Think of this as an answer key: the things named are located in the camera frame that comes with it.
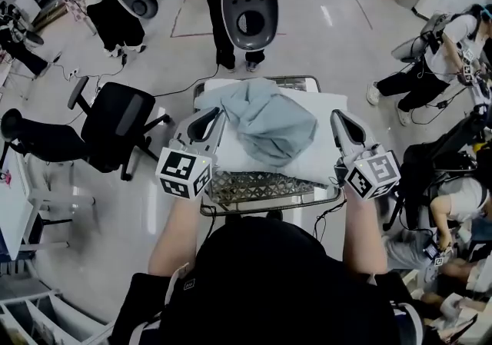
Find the black office chair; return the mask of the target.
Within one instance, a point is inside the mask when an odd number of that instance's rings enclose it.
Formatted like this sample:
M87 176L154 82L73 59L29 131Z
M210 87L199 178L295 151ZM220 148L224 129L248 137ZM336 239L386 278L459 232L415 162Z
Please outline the black office chair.
M409 146L400 166L401 180L394 189L396 205L391 219L383 224L383 230L390 230L402 211L406 214L407 226L411 230L418 229L419 209L431 201L432 193L445 181L472 176L488 182L492 176L492 140L474 156L464 150L477 143L486 128L492 130L492 110L481 114L475 108L436 141Z
M15 108L3 115L0 134L15 152L23 156L32 154L46 162L85 159L91 153L90 146L71 126L28 120Z
M80 137L88 153L82 159L101 173L120 170L121 179L130 181L128 164L134 148L157 161L149 149L151 137L147 133L160 123L171 123L172 118L163 114L149 121L155 97L115 82L104 84L88 104L82 94L88 80L87 76L80 78L68 100L69 109L77 105L86 114Z

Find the white desk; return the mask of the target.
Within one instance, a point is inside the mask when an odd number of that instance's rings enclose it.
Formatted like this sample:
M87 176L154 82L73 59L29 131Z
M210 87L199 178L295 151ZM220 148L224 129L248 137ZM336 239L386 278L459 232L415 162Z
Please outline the white desk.
M28 176L27 159L12 149L6 151L0 173L6 176L0 181L0 234L7 255L15 260L21 252L68 247L66 241L37 244L28 241L38 213L44 208L65 204L92 207L94 197L33 187Z

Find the grey pod backpack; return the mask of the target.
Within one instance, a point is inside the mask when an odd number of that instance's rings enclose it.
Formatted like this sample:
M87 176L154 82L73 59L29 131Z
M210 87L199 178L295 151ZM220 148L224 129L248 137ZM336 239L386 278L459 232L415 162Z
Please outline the grey pod backpack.
M391 55L403 63L415 63L430 49L434 54L443 43L442 33L453 14L434 14L421 29L420 34L397 46Z

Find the person's right forearm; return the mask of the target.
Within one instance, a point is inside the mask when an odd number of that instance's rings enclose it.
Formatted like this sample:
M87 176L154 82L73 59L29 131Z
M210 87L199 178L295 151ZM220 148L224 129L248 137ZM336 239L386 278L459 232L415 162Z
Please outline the person's right forearm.
M343 262L359 274L387 273L387 254L373 201L361 200L350 188L346 197Z

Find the white shelf unit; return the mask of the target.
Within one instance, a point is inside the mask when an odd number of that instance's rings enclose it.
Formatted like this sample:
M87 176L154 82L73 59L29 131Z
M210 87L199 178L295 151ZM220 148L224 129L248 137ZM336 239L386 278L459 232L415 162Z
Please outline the white shelf unit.
M76 310L53 290L0 300L0 323L21 345L110 345L114 327Z

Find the white pillow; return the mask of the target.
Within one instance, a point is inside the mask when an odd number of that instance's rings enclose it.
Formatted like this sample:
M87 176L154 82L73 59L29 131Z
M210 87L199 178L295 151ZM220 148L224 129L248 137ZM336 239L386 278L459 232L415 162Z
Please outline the white pillow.
M211 79L205 82L204 92L238 81L240 80ZM313 143L290 164L275 168L253 159L244 151L235 129L226 117L221 142L216 150L218 168L235 173L263 171L318 184L330 184L335 177L334 166L340 157L334 143L330 116L336 109L346 109L347 98L343 95L306 92L292 88L280 90L283 95L293 99L316 117L318 127Z

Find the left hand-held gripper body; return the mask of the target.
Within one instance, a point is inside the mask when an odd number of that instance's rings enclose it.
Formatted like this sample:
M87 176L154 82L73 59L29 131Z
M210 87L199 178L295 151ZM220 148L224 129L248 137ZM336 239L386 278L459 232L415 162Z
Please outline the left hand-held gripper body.
M195 112L178 125L169 145L161 149L155 172L166 194L200 196L211 181L225 122L224 111L212 107Z

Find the light blue pillowcase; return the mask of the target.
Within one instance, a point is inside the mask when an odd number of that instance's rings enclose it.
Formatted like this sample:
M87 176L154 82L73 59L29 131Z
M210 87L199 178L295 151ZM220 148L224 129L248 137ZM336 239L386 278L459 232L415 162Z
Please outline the light blue pillowcase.
M314 141L315 116L281 93L266 78L233 82L203 92L194 100L197 109L224 111L244 151L266 165L290 164Z

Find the person's left forearm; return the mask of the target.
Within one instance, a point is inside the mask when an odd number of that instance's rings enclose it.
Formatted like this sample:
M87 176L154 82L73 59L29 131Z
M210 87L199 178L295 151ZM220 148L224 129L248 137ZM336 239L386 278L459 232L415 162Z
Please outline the person's left forearm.
M200 218L199 199L177 198L148 262L148 273L170 277L177 269L194 266Z

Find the checkered cloth table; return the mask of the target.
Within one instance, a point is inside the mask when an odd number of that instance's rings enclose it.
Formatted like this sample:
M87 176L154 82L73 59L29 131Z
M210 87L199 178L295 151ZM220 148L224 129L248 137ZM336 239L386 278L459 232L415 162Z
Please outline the checkered cloth table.
M65 0L65 7L67 11L72 15L75 22L84 23L93 35L97 34L95 26L92 24L91 19L86 13L85 0Z

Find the person's black shirt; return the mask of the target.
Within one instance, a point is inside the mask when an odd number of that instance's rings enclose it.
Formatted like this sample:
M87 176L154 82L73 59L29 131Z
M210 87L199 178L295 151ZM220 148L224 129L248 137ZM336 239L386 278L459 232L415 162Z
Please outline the person's black shirt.
M411 345L411 318L303 229L247 217L216 230L191 269L138 273L110 345Z

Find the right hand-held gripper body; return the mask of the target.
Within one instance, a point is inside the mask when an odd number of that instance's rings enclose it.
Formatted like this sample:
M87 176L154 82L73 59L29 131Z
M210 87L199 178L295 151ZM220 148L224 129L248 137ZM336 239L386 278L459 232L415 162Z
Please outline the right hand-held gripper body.
M340 114L348 116L364 129L363 144L354 144L347 137ZM334 166L339 185L350 187L360 199L366 201L389 193L401 179L394 152L386 150L369 126L348 111L332 111L330 122L334 143L341 153Z

